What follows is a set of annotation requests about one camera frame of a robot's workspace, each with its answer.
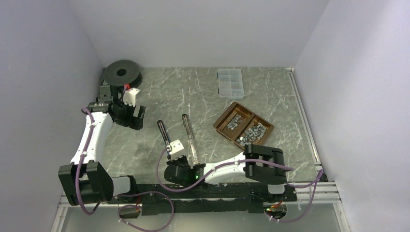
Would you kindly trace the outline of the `black beige stapler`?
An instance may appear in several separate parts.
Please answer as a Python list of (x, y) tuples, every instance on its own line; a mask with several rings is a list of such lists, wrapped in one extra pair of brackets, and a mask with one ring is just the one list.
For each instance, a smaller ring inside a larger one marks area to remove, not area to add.
[(192, 132), (192, 128), (190, 126), (190, 121), (189, 121), (189, 117), (187, 114), (183, 114), (182, 115), (182, 120), (183, 120), (183, 125), (186, 129), (186, 133), (187, 133), (187, 137), (188, 137), (188, 145), (190, 147), (190, 151), (191, 151), (191, 156), (192, 156), (192, 162), (193, 165), (199, 165), (200, 164), (200, 159), (199, 159), (199, 155), (196, 149), (196, 144), (194, 141), (194, 136), (193, 136), (193, 132)]

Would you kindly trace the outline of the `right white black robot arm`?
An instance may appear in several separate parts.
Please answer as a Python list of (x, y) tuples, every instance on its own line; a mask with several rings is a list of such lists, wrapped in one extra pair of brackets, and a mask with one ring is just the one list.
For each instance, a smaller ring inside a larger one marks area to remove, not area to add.
[(294, 168), (284, 162), (284, 152), (279, 148), (263, 145), (246, 145), (238, 155), (215, 163), (202, 163), (191, 167), (186, 156), (168, 160), (164, 179), (183, 188), (170, 188), (159, 177), (159, 164), (156, 167), (156, 179), (160, 186), (171, 192), (184, 192), (197, 185), (218, 185), (238, 176), (267, 184), (266, 194), (273, 201), (285, 194), (287, 172)]

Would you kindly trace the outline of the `blue stapler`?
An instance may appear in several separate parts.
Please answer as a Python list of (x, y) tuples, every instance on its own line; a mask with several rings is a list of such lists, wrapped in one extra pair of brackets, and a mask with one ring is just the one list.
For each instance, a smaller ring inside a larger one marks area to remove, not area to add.
[(161, 136), (164, 140), (165, 146), (169, 146), (170, 145), (170, 139), (169, 139), (169, 136), (168, 136), (168, 133), (166, 131), (166, 128), (165, 128), (165, 125), (164, 125), (163, 121), (158, 120), (157, 125), (158, 125), (158, 128), (160, 130), (160, 134), (161, 134)]

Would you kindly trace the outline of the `brown staple tray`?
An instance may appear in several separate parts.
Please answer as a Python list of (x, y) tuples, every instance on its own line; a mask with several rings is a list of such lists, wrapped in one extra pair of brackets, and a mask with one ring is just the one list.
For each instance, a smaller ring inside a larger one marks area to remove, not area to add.
[(246, 145), (264, 145), (274, 125), (238, 102), (233, 102), (214, 122), (217, 133), (244, 150)]

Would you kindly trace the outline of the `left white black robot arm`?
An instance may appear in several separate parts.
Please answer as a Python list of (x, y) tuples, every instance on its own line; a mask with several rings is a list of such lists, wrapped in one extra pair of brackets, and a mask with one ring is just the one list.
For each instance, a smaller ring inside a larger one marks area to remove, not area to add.
[(133, 130), (143, 128), (146, 108), (141, 105), (134, 115), (139, 93), (140, 89), (129, 85), (103, 85), (97, 99), (82, 108), (86, 115), (82, 139), (70, 163), (60, 166), (58, 172), (70, 205), (107, 203), (117, 195), (127, 203), (138, 199), (135, 179), (130, 175), (111, 177), (99, 160), (114, 124)]

